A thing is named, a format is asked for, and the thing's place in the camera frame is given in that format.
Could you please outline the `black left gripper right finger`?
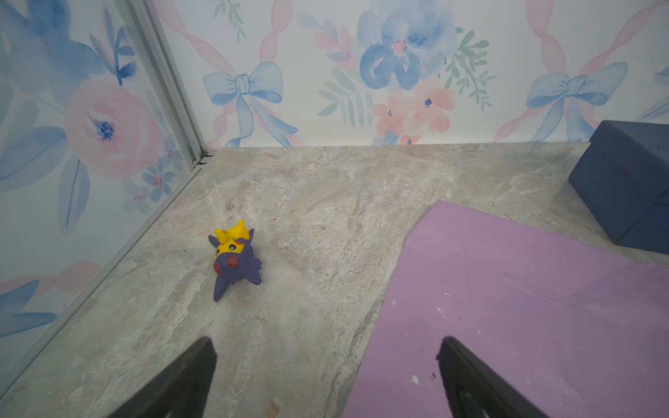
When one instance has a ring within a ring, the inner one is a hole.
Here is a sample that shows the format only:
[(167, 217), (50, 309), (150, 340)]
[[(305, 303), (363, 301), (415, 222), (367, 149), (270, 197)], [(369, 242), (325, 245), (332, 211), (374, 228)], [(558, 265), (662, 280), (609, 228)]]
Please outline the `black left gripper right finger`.
[(437, 361), (454, 417), (547, 418), (455, 337), (443, 339)]

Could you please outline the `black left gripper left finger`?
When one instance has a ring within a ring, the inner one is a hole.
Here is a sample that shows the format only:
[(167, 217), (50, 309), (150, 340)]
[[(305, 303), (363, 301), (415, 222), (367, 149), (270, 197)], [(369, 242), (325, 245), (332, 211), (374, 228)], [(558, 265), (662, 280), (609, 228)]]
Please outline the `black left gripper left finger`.
[(201, 337), (109, 418), (202, 417), (216, 362), (214, 344)]

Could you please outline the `purple pink wrapping paper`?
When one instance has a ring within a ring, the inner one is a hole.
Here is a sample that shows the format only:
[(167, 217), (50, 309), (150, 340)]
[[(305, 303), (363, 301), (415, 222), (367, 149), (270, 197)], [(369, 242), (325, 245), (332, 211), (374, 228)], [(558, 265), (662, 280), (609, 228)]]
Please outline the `purple pink wrapping paper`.
[(439, 201), (409, 233), (343, 414), (447, 417), (452, 336), (551, 417), (668, 414), (668, 268)]

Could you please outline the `dark blue gift box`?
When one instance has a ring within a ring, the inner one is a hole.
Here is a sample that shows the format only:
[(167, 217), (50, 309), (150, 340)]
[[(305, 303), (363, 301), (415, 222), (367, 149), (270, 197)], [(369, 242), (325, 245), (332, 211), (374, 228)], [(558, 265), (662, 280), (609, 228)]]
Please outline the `dark blue gift box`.
[(616, 245), (668, 253), (668, 126), (606, 120), (569, 181)]

